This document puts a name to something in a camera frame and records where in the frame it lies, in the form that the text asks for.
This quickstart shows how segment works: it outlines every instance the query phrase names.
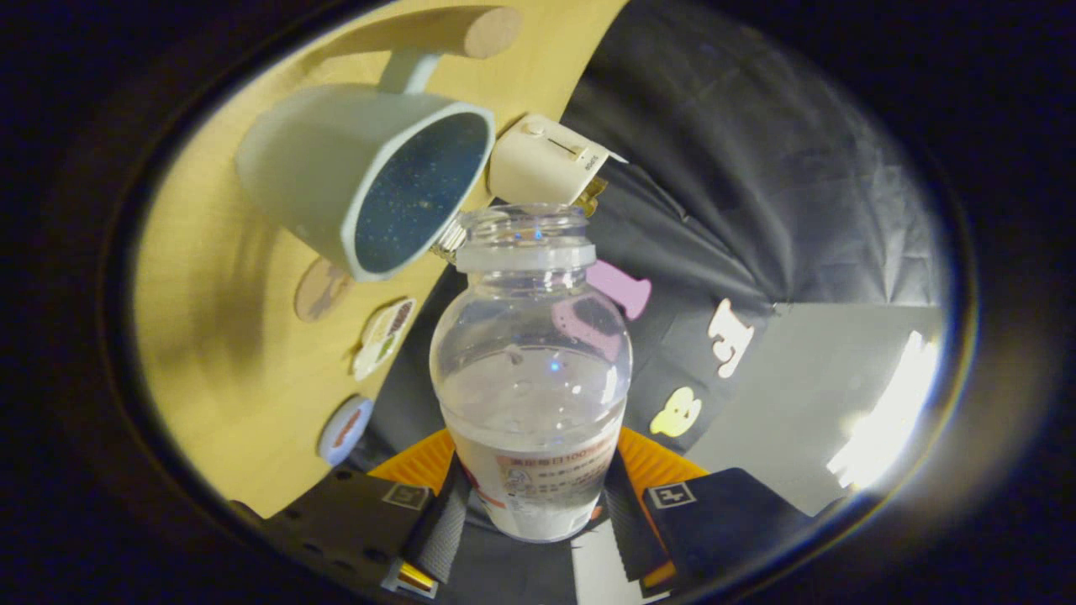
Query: clear plastic bottle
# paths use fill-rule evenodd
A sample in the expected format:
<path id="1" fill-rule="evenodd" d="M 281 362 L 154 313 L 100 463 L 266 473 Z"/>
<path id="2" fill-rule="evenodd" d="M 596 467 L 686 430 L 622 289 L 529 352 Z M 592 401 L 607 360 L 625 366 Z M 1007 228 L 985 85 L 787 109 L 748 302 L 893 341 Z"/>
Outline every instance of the clear plastic bottle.
<path id="1" fill-rule="evenodd" d="M 586 283 L 578 208 L 502 206 L 463 219 L 468 289 L 441 315 L 429 367 L 471 483 L 504 533 L 572 536 L 617 448 L 632 377 L 623 319 Z"/>

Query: bottle label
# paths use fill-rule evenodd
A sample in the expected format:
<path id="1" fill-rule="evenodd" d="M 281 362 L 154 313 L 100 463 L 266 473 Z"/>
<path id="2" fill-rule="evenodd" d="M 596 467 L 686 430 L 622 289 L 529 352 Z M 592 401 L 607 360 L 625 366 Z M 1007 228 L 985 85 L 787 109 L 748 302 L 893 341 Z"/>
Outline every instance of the bottle label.
<path id="1" fill-rule="evenodd" d="M 583 444 L 541 452 L 492 448 L 454 432 L 453 439 L 491 521 L 510 535 L 544 541 L 567 537 L 590 520 L 620 425 L 610 422 Z"/>

